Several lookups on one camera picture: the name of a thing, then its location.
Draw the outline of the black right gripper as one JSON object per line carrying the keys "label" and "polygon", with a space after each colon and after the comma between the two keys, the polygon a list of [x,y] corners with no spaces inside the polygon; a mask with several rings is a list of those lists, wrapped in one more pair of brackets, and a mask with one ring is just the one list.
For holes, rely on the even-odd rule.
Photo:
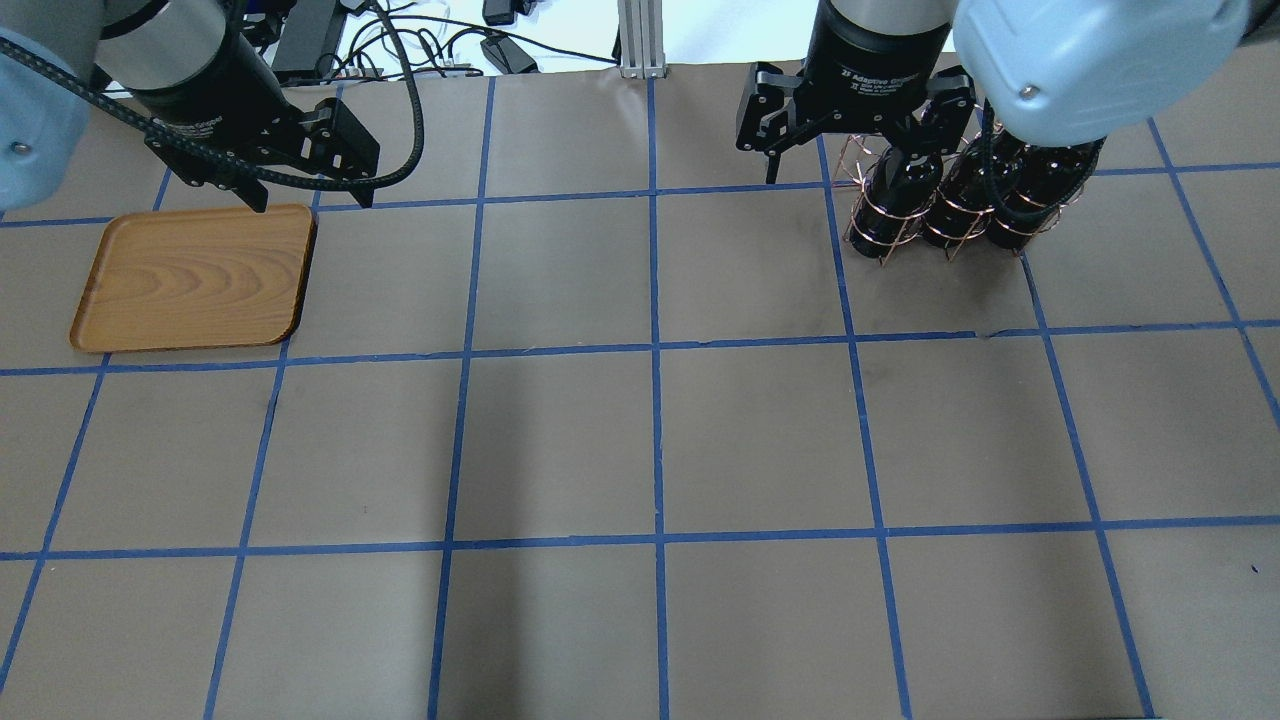
{"label": "black right gripper", "polygon": [[963,68],[933,76],[955,3],[819,3],[803,68],[748,67],[736,149],[765,160],[767,184],[782,155],[818,135],[881,135],[882,163],[942,167],[961,143],[977,101]]}

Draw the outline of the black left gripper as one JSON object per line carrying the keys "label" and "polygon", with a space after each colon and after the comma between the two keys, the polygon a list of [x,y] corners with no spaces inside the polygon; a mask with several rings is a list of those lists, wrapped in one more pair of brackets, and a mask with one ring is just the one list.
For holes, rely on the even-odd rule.
{"label": "black left gripper", "polygon": [[[338,97],[303,114],[230,22],[131,23],[128,90],[155,123],[243,161],[297,170],[310,164],[338,181],[371,179],[379,169],[379,142]],[[160,140],[150,150],[183,183],[268,210],[269,192],[252,176]]]}

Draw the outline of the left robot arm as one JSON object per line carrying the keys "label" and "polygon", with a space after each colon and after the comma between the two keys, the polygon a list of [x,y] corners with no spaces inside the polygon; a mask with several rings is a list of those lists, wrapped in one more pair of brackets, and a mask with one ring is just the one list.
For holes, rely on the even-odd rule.
{"label": "left robot arm", "polygon": [[264,211],[264,173],[291,168],[370,204],[380,147],[340,101],[303,110],[244,36],[239,1],[5,1],[3,210],[61,186],[95,76],[140,105],[136,129],[186,184],[212,186]]}

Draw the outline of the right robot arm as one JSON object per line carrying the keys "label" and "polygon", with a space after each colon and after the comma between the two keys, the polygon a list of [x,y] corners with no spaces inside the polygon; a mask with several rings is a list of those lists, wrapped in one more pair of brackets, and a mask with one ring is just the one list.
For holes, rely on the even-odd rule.
{"label": "right robot arm", "polygon": [[1277,37],[1275,1],[822,1],[790,76],[750,65],[735,143],[767,159],[819,135],[878,135],[908,158],[957,150],[983,94],[1024,142],[1102,140]]}

